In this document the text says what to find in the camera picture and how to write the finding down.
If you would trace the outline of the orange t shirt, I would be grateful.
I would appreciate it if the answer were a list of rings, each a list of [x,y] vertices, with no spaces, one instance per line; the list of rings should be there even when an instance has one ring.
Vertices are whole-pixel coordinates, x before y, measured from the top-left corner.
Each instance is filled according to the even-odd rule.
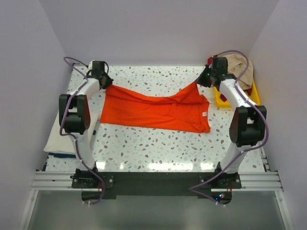
[[[169,97],[146,96],[112,85],[105,91],[100,122],[130,127],[209,133],[209,101],[191,83]]]

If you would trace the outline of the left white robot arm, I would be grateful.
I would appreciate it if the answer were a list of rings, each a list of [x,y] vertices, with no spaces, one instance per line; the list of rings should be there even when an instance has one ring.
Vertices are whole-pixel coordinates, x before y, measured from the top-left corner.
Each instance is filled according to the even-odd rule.
[[[91,123],[89,99],[100,90],[105,90],[113,83],[108,75],[109,66],[105,61],[92,60],[83,74],[82,83],[72,92],[59,96],[59,134],[69,137],[73,144],[78,169],[92,171],[95,160],[88,139]]]

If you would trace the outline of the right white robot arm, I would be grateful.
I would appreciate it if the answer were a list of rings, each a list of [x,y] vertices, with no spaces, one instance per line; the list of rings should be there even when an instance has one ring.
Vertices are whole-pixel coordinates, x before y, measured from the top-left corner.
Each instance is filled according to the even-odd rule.
[[[238,84],[234,74],[227,71],[228,61],[225,57],[210,57],[205,69],[195,80],[204,87],[214,86],[231,104],[234,115],[229,128],[231,144],[223,160],[219,163],[221,169],[214,178],[214,184],[225,188],[230,184],[229,174],[237,173],[239,166],[249,151],[256,150],[264,139],[267,123],[265,106],[253,102]]]

